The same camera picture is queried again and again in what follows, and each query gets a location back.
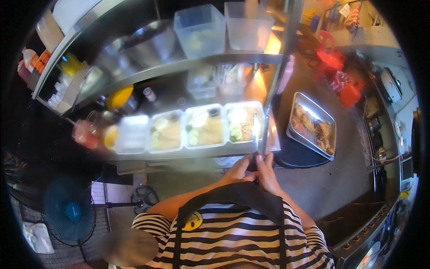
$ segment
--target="concrete floor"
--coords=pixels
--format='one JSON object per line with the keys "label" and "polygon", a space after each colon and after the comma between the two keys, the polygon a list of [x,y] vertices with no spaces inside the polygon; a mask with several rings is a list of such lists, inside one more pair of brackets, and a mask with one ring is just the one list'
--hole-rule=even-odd
{"label": "concrete floor", "polygon": [[[318,220],[367,192],[371,183],[366,172],[362,139],[357,126],[360,117],[342,107],[326,82],[315,83],[315,70],[307,66],[307,59],[296,54],[295,70],[282,96],[281,108],[290,107],[287,100],[301,91],[316,102],[325,104],[337,124],[336,157],[320,167],[289,170],[278,168],[276,177],[282,189],[314,220]],[[288,122],[289,109],[279,111],[279,117]],[[154,188],[160,200],[209,185],[222,177],[222,170],[195,173],[157,172],[147,175],[147,184]],[[135,176],[134,186],[107,185],[109,202],[128,202],[135,186],[144,182]],[[130,227],[133,213],[130,208],[109,210],[112,229]]]}

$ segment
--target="red chair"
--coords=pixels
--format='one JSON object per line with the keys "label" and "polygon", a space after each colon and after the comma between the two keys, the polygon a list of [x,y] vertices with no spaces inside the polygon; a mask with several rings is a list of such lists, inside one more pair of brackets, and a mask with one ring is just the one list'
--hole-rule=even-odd
{"label": "red chair", "polygon": [[[319,67],[319,71],[315,74],[315,81],[318,81],[321,78],[321,75],[330,69],[333,70],[334,73],[336,73],[336,71],[341,71],[344,67],[345,61],[345,57],[342,53],[335,51],[335,40],[331,34],[326,31],[319,31],[319,39],[321,40],[321,43],[319,44],[319,48],[316,50],[316,55],[318,57],[317,67]],[[330,41],[331,44],[330,51],[328,53],[326,53],[327,40]]]}

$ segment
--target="striped shirt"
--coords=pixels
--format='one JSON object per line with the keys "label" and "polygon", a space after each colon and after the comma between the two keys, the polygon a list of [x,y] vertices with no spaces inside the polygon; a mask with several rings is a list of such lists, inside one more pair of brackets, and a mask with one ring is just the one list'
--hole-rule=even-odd
{"label": "striped shirt", "polygon": [[[287,268],[334,268],[323,232],[316,226],[303,231],[300,218],[284,200]],[[279,229],[266,216],[237,204],[207,204],[199,209],[203,223],[182,231],[181,269],[217,268],[248,262],[279,268]],[[156,213],[141,213],[132,228],[153,235],[159,245],[150,268],[171,269],[176,236],[171,223]]]}

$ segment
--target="rice cooker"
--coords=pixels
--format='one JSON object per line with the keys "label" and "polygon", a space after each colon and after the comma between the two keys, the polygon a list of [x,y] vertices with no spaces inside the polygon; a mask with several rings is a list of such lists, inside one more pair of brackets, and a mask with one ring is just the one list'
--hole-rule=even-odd
{"label": "rice cooker", "polygon": [[381,73],[381,81],[387,91],[391,103],[398,102],[402,99],[402,90],[400,81],[396,80],[393,73],[388,67],[384,67]]}

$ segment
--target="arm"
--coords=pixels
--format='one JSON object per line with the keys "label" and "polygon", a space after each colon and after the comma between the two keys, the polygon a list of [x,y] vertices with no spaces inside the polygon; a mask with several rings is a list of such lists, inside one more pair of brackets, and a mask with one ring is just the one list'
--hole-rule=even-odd
{"label": "arm", "polygon": [[250,157],[250,155],[245,156],[241,160],[236,162],[234,166],[217,183],[211,184],[209,186],[203,187],[192,192],[187,192],[181,195],[170,197],[166,200],[161,201],[160,203],[157,203],[156,205],[148,209],[147,212],[160,214],[173,222],[176,215],[178,214],[179,208],[186,204],[192,198],[227,184],[245,180],[253,181],[256,173],[251,173],[246,178],[244,178],[245,171],[249,166]]}
{"label": "arm", "polygon": [[269,193],[282,197],[300,217],[301,224],[304,230],[315,226],[313,219],[301,209],[288,194],[286,194],[276,179],[275,173],[272,168],[273,153],[266,151],[265,159],[263,156],[258,155],[256,158],[257,168],[259,172],[259,181],[261,186]]}

